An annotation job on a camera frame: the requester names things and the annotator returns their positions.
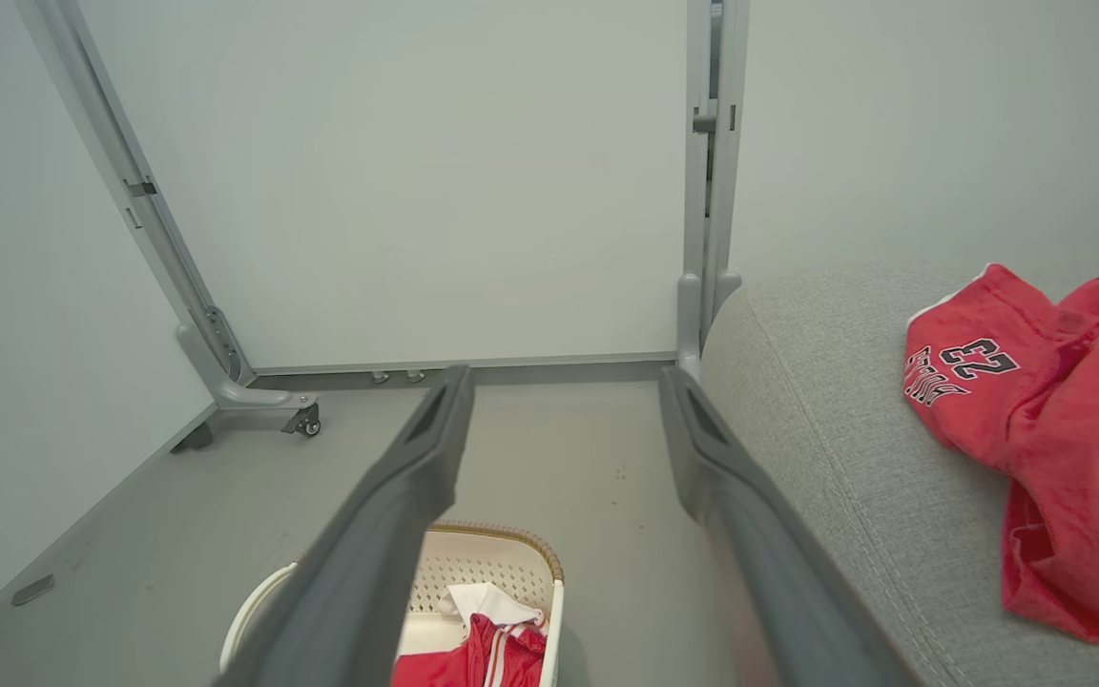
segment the printed lettering on jersey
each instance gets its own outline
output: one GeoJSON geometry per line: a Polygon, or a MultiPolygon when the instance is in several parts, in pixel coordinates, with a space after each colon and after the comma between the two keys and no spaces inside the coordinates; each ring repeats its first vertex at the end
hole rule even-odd
{"type": "MultiPolygon", "coordinates": [[[[939,364],[946,365],[951,374],[959,379],[977,379],[978,374],[1004,374],[1020,369],[1020,365],[999,350],[993,339],[977,339],[965,346],[943,348],[939,352],[939,364]]],[[[907,385],[904,395],[919,403],[932,406],[947,395],[968,395],[968,388],[954,384],[944,372],[936,369],[932,361],[932,347],[923,346],[914,355],[907,357],[907,385]]]]}

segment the perforated basket wall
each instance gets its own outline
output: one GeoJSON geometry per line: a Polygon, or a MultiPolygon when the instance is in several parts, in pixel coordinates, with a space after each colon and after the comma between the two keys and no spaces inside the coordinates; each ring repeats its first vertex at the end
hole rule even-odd
{"type": "Polygon", "coordinates": [[[439,612],[448,584],[492,583],[520,603],[544,610],[553,605],[554,579],[562,579],[558,556],[539,536],[479,523],[441,522],[428,530],[419,556],[409,612],[439,612]]]}

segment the white plastic basket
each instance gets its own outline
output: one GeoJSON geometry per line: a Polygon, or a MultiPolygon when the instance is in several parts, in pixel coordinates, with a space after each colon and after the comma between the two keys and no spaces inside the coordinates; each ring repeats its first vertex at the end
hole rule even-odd
{"type": "MultiPolygon", "coordinates": [[[[266,599],[296,569],[296,564],[276,570],[258,584],[227,629],[219,656],[226,669],[249,621],[266,599]]],[[[491,583],[520,603],[546,614],[546,653],[541,664],[540,687],[558,682],[558,638],[562,635],[563,574],[558,556],[540,536],[513,527],[473,522],[436,522],[423,536],[414,586],[410,588],[406,623],[397,654],[448,652],[469,633],[467,618],[436,609],[448,584],[491,583]]]]}

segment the white partition panel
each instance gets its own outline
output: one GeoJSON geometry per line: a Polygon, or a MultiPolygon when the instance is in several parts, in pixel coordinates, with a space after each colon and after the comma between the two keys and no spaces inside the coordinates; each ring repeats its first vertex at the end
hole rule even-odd
{"type": "Polygon", "coordinates": [[[680,0],[80,8],[256,368],[675,350],[680,0]]]}
{"type": "Polygon", "coordinates": [[[746,281],[864,261],[1099,268],[1099,1],[745,5],[729,264],[746,281]]]}
{"type": "Polygon", "coordinates": [[[0,0],[0,590],[209,408],[176,326],[0,0]]]}

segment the gray sofa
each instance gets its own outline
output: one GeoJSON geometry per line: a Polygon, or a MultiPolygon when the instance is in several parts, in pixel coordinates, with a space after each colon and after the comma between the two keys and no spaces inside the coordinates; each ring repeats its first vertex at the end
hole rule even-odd
{"type": "MultiPolygon", "coordinates": [[[[907,319],[977,273],[854,266],[745,286],[702,386],[925,684],[1099,684],[1099,645],[1002,609],[1008,478],[901,394],[907,319]]],[[[1022,274],[1053,300],[1095,274],[1022,274]]]]}

